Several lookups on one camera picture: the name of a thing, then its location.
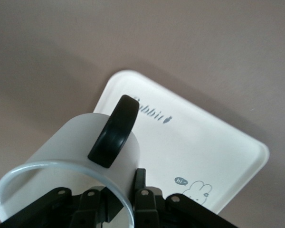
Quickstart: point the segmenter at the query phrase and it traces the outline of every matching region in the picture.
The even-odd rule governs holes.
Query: tray
[[[124,94],[140,103],[139,167],[164,198],[182,193],[218,214],[269,158],[263,143],[136,71],[114,74],[94,112],[110,115]]]

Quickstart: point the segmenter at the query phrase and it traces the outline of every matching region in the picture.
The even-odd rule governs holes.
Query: beige surface
[[[268,145],[220,215],[285,228],[285,0],[0,0],[0,178],[126,68]]]

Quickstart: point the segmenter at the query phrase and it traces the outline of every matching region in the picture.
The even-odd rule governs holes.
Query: metal screw
[[[174,203],[177,203],[180,201],[180,198],[178,196],[172,196],[171,197],[171,200],[174,202]]]
[[[95,195],[95,192],[93,192],[93,191],[90,191],[87,193],[87,196],[93,196],[93,195]]]
[[[60,191],[58,192],[58,195],[65,194],[65,192],[66,192],[66,191],[64,191],[64,190],[60,190]]]
[[[141,194],[143,196],[147,196],[147,195],[149,195],[149,191],[148,190],[142,190]]]

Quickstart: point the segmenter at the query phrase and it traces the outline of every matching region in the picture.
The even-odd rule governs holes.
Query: black handle
[[[105,124],[88,158],[109,168],[123,148],[135,123],[139,103],[123,95]]]

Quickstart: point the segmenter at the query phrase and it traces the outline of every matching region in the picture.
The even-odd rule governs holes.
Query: bunny drawing
[[[203,205],[206,202],[211,190],[212,186],[210,184],[205,184],[204,182],[198,180],[191,184],[190,188],[185,190],[182,194],[191,198],[198,204]]]

